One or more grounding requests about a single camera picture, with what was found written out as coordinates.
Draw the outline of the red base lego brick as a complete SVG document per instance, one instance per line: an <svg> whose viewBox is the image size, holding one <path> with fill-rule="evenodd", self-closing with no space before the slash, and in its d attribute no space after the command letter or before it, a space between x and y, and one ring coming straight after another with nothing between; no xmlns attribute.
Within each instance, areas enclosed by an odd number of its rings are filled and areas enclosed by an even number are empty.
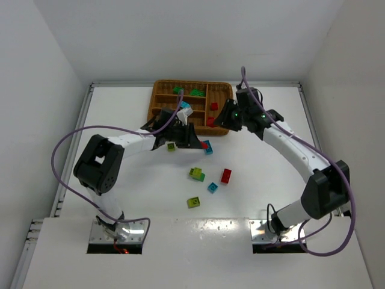
<svg viewBox="0 0 385 289"><path fill-rule="evenodd" d="M200 143L201 143L202 149L207 149L207 148L209 147L209 146L208 146L205 142L203 142L203 141L201 141Z"/></svg>

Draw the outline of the red rounded lego brick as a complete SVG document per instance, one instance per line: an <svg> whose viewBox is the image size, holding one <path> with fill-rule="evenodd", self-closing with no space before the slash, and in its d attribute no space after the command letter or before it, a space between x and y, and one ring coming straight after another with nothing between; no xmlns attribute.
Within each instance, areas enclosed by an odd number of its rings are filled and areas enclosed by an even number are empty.
<svg viewBox="0 0 385 289"><path fill-rule="evenodd" d="M216 127L215 125L215 118L214 117L208 117L206 121L206 126L214 128Z"/></svg>

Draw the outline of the small lime lego brick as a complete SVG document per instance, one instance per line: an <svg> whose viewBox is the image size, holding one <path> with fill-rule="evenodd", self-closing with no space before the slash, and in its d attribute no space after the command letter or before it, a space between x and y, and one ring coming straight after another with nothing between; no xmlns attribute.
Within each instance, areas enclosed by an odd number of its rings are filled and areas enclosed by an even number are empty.
<svg viewBox="0 0 385 289"><path fill-rule="evenodd" d="M168 144L167 144L167 150L168 150L169 152L175 151L175 150L176 150L175 144L174 144L174 143L168 143Z"/></svg>

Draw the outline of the small red lego brick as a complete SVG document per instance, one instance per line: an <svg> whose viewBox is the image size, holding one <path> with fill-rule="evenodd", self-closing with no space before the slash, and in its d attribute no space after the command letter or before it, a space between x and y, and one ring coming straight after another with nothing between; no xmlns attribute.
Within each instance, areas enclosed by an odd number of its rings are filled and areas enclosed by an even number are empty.
<svg viewBox="0 0 385 289"><path fill-rule="evenodd" d="M211 108L211 111L217 111L218 110L218 103L212 102L210 108Z"/></svg>

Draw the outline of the dark green lego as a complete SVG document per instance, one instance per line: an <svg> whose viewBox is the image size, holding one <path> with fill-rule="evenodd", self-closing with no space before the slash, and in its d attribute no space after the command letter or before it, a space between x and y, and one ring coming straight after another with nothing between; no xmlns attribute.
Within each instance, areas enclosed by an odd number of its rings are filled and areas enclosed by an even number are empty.
<svg viewBox="0 0 385 289"><path fill-rule="evenodd" d="M205 92L198 89L192 89L189 93L190 96L205 97Z"/></svg>

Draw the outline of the cyan rounded lego brick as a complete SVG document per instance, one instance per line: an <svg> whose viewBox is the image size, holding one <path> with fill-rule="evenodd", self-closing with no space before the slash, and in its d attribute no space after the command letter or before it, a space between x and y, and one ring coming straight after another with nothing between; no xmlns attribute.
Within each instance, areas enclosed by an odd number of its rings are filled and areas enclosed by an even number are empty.
<svg viewBox="0 0 385 289"><path fill-rule="evenodd" d="M182 103L180 104L180 108L181 109L191 108L191 106L189 103L182 101Z"/></svg>

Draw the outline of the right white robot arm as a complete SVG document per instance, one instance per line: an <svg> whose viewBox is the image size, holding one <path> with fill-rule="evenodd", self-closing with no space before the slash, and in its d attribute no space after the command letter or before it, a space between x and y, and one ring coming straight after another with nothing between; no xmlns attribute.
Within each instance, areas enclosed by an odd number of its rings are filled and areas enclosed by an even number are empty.
<svg viewBox="0 0 385 289"><path fill-rule="evenodd" d="M215 125L232 131L242 127L277 150L300 174L306 183L299 200L274 212L269 221L273 234L280 235L291 226L333 212L349 202L343 178L350 177L347 164L338 161L334 166L319 153L305 146L294 136L291 127L276 110L263 111L252 94L257 89L240 89L236 99L227 99Z"/></svg>

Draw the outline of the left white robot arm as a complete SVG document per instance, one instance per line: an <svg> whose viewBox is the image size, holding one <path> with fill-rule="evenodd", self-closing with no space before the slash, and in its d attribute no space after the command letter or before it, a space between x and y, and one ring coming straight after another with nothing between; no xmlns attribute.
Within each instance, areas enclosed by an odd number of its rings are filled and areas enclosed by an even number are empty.
<svg viewBox="0 0 385 289"><path fill-rule="evenodd" d="M117 232L119 221L125 218L113 191L122 161L146 151L154 151L167 142L182 149L206 149L208 145L196 135L194 124L187 122L182 111L163 108L134 133L117 137L93 135L79 157L73 171L79 183L100 209L98 224L110 233Z"/></svg>

